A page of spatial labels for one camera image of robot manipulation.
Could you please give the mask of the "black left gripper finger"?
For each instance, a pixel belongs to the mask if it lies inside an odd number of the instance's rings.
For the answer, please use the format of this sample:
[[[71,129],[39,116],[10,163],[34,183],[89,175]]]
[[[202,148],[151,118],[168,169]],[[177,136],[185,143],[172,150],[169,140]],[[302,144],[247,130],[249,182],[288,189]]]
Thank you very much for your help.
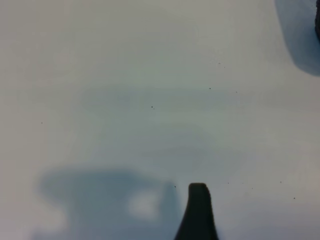
[[[205,183],[188,186],[186,209],[175,240],[218,240],[210,191]]]

